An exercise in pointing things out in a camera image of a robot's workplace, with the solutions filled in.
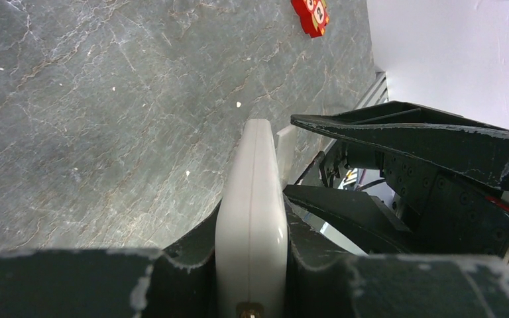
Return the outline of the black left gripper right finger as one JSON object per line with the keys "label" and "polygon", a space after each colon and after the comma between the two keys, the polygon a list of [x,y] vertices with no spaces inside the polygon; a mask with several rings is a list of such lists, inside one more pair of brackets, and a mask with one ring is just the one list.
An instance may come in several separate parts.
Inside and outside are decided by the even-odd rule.
{"label": "black left gripper right finger", "polygon": [[509,317],[509,266],[497,257],[357,256],[284,205],[285,317]]}

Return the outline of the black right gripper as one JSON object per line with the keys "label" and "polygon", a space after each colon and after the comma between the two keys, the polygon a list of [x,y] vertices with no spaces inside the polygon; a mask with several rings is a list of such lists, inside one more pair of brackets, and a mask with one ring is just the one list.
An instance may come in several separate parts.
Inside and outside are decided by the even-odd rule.
{"label": "black right gripper", "polygon": [[325,155],[324,181],[337,187],[342,177],[360,179],[365,170],[376,170],[398,197],[391,205],[394,213],[364,191],[308,185],[284,189],[290,202],[364,252],[411,253],[415,240],[429,253],[505,256],[509,204],[486,186],[509,191],[508,129],[401,101],[336,115],[297,114],[290,122],[384,151],[334,142]]}

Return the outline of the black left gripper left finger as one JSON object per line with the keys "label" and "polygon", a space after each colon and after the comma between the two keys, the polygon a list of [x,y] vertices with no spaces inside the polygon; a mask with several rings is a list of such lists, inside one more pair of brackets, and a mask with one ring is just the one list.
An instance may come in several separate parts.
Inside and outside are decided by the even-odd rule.
{"label": "black left gripper left finger", "polygon": [[213,317],[217,213],[170,246],[0,254],[0,317]]}

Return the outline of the white remote control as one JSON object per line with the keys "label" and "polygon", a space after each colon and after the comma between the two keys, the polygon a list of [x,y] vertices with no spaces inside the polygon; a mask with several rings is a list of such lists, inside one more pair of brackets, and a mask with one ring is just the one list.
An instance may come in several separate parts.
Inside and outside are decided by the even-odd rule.
{"label": "white remote control", "polygon": [[219,317],[281,317],[288,225],[269,121],[251,119],[223,190],[215,228]]}

